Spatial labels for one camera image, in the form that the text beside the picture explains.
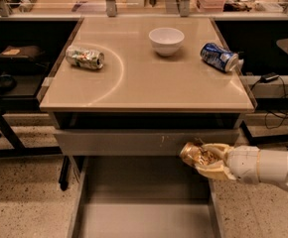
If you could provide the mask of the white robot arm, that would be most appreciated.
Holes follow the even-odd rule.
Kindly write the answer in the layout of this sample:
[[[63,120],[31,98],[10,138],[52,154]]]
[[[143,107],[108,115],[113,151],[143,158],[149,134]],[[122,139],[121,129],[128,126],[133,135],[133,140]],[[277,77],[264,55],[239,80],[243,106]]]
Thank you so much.
[[[267,183],[288,192],[288,151],[238,146],[223,152],[211,144],[202,146],[202,149],[214,157],[205,157],[195,163],[200,175],[244,184]]]

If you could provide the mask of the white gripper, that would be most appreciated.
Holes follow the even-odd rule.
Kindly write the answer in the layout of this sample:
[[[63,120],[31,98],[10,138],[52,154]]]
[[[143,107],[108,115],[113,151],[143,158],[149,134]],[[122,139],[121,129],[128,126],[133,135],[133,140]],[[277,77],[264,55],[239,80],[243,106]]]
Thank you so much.
[[[208,179],[237,180],[246,184],[258,184],[257,161],[259,149],[252,146],[233,148],[222,143],[203,144],[203,148],[226,160],[210,164],[195,164],[198,173]]]

